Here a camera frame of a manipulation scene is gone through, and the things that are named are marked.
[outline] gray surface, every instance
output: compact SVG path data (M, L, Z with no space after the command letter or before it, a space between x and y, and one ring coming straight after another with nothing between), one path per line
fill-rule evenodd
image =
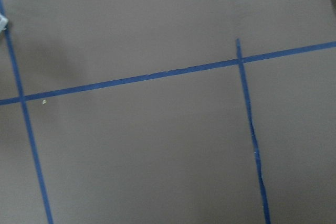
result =
M232 2L236 34L245 56L336 40L336 16L331 0Z
M17 96L17 89L3 32L0 33L0 99Z
M273 223L336 222L335 54L246 64Z
M233 59L230 0L4 0L27 94Z
M28 103L55 223L263 223L237 66Z
M0 106L0 223L46 224L19 104Z

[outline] floor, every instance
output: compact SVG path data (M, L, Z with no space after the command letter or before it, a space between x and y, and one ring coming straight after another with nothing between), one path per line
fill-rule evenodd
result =
M1 0L0 222L336 222L334 0Z

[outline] blue grid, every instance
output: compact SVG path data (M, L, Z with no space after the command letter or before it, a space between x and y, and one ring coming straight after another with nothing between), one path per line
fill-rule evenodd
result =
M0 13L5 15L5 10L4 10L2 0L0 0ZM54 90L54 91L24 95L24 90L23 90L23 86L22 86L22 82L21 82L21 78L20 78L20 74L19 74L19 68L18 68L18 64L17 64L17 61L16 61L15 52L14 52L14 48L13 48L13 44L12 44L11 34L10 34L10 31L9 31L9 28L8 27L6 27L6 28L7 29L4 31L4 34L5 34L5 38L6 38L7 49L8 49L8 53L9 53L10 60L11 60L11 63L12 63L12 68L13 68L13 72L14 72L14 76L15 76L15 82L16 82L16 86L17 86L19 96L18 97L13 97L13 98L8 98L8 99L2 99L2 100L0 100L0 105L13 104L13 103L20 103L21 104L22 112L23 112L23 116L24 116L24 120L25 120L25 124L26 124L26 130L27 130L27 134L28 134L28 137L29 137L31 152L32 152L33 159L34 159L35 170L36 170L36 173L37 173L38 182L39 182L39 186L40 186L40 191L41 191L41 195L42 195L42 198L43 198L45 212L46 212L46 216L47 216L47 220L48 220L48 224L54 224L54 221L52 219L53 217L52 217L51 208L50 208L50 204L49 204L47 189L46 189L44 178L43 178L43 173L42 173L42 169L41 169L41 165L40 165L40 161L39 161L39 157L38 157L37 146L36 146L36 143L35 143L33 128L32 128L31 122L30 122L29 111L28 111L26 101L37 100L37 99L42 99L42 98L47 98L47 97L54 97L54 96L58 96L58 95L65 95L65 94L70 94L70 93L83 92L83 91L94 90L94 89L107 88L107 87L118 86L118 85L133 83L133 82L140 82L140 81L146 81L146 80L151 80L151 79L164 78L164 77L175 76L175 75L186 74L186 73L192 73L192 72L198 72L198 71L203 71L203 70L210 70L210 69L215 69L215 68L228 67L228 66L233 66L233 65L238 65L238 67L239 67L239 73L240 73L240 78L241 78L241 82L242 82L245 105L246 105L246 110L247 110L247 117L248 117L248 121L249 121L250 133L251 133L251 139L252 139L253 146L254 146L255 162L256 162L257 173L258 173L260 194L261 194L262 203L263 203L265 223L266 224L271 224L270 213L269 213L269 208L268 208L268 201L267 201L267 193L266 193L266 188L265 188L264 181L263 181L263 178L262 178L261 159L260 159L258 141L257 141L256 135L255 135L255 130L254 130L254 126L253 126L252 112L251 112L251 101L250 101L250 97L249 97L249 91L248 91L247 78L246 78L246 74L245 74L244 64L249 63L249 62L253 62L253 61L260 61L260 60L266 60L266 59L271 59L271 58L290 56L290 55L295 55L295 54L301 54L301 53L304 53L304 52L311 52L311 51L328 49L328 48L335 48L336 47L336 41L332 41L332 42L327 42L327 43L323 43L323 44L317 44L317 45L311 45L311 46L306 46L306 47L287 49L287 50L282 50L282 51L270 52L270 53L266 53L266 54L253 55L253 56L249 56L249 57L243 57L242 52L241 52L240 41L239 41L239 39L237 39L236 40L237 59L208 63L208 64L188 67L188 68L184 68L184 69L175 69L175 70L169 70L169 71L165 71L165 72L157 72L157 73L153 73L153 74L146 74L146 75L123 78L123 79L118 79L118 80L99 82L99 83L82 85L82 86L77 86L77 87L72 87L72 88L59 89L59 90Z

